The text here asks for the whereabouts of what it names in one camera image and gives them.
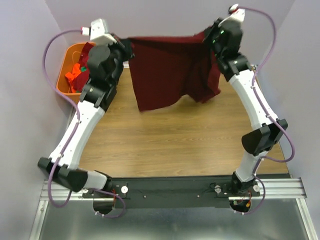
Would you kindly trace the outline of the maroon t shirt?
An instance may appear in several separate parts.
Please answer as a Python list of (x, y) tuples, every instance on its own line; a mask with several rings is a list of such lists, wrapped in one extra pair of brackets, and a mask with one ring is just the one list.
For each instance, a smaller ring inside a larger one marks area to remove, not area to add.
[(184, 95), (206, 103), (220, 94), (221, 72), (204, 38), (203, 31), (128, 38), (134, 54), (128, 64), (140, 112), (169, 107)]

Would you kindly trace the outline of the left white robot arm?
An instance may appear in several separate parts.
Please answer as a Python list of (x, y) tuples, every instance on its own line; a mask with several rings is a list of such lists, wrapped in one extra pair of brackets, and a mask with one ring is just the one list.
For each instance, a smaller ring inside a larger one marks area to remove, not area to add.
[(99, 171), (79, 168), (87, 141), (97, 123), (107, 112), (117, 93), (123, 63), (134, 57), (129, 39), (92, 47), (88, 53), (88, 81), (82, 88), (76, 113), (64, 136), (49, 157), (37, 166), (51, 181), (73, 191), (93, 189), (101, 198), (112, 189), (112, 178)]

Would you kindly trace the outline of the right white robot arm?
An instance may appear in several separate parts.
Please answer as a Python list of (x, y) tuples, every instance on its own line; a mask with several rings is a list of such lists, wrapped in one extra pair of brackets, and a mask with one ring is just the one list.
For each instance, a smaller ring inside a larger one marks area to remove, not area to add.
[(252, 127), (241, 138), (244, 155), (231, 177), (230, 191), (236, 196), (254, 186), (259, 160), (278, 143), (288, 127), (287, 121), (279, 119), (270, 108), (259, 85), (252, 82), (254, 70), (239, 51), (242, 36), (240, 22), (218, 18), (205, 31), (203, 40), (214, 53), (219, 71), (239, 96)]

